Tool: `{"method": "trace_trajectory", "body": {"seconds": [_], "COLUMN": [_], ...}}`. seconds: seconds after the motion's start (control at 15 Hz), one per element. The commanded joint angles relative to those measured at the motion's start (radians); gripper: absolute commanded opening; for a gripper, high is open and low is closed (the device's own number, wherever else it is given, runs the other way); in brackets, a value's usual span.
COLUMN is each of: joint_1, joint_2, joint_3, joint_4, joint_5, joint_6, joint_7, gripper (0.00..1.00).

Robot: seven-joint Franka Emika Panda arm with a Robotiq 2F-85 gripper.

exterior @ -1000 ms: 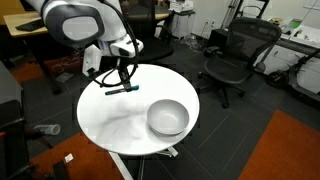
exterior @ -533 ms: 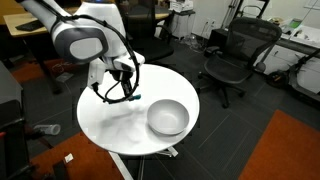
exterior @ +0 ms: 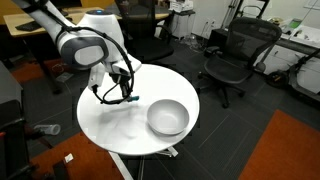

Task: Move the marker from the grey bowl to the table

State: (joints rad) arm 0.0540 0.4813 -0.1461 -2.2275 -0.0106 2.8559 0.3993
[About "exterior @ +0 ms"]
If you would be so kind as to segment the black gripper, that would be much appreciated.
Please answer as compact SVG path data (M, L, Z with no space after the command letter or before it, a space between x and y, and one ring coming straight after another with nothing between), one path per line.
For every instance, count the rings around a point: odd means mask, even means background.
M127 99L132 92L131 86L129 85L129 81L131 80L131 77L126 75L112 74L111 78L114 83L120 86L122 97L124 99Z

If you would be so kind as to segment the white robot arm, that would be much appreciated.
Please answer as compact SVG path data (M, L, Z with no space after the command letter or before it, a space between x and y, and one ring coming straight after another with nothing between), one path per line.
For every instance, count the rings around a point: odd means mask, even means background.
M134 73L141 62L124 46L124 37L114 14L105 10L87 11L79 23L64 17L49 0L12 0L50 35L62 60L79 70L89 70L88 88L98 92L105 75L119 87L120 104L137 99L132 94Z

